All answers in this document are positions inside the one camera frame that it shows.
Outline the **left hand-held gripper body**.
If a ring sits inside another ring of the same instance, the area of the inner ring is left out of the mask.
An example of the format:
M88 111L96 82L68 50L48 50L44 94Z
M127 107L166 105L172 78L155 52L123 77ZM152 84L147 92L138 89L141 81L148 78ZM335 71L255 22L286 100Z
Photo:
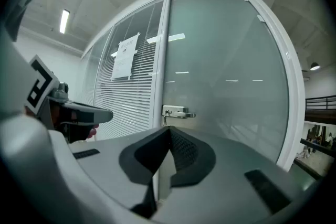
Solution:
M38 55L33 56L29 65L36 72L37 79L25 104L28 114L47 129L61 132L66 139L78 139L78 129L71 123L72 119L61 119L66 115L61 113L61 109L74 104L68 97L68 85L59 81Z

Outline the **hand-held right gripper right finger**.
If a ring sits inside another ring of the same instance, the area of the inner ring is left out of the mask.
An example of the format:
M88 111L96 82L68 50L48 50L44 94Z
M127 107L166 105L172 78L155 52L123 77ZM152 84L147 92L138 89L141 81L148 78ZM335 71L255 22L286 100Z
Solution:
M303 189L251 147L195 130L170 127L209 145L216 157L197 185L176 187L153 215L156 223L300 223L318 183Z

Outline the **person's left hand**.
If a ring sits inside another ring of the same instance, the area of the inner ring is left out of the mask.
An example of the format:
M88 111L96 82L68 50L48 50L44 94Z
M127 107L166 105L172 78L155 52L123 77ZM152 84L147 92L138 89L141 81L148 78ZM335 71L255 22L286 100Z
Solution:
M93 137L95 137L96 133L97 133L97 128L99 127L99 124L94 125L93 128L90 130L88 136L86 139L91 139Z

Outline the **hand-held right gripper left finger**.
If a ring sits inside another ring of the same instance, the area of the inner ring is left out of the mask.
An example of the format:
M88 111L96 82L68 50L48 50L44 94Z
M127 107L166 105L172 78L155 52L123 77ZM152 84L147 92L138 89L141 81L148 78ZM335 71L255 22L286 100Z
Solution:
M154 175L170 147L167 127L70 149L94 183L118 205L149 219L170 219L171 203L157 204Z

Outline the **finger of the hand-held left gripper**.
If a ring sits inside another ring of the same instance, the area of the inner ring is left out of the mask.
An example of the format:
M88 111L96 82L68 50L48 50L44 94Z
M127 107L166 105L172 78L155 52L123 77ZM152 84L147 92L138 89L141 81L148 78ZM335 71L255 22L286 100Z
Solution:
M113 119L113 112L78 102L64 103L64 123L74 125L98 125Z

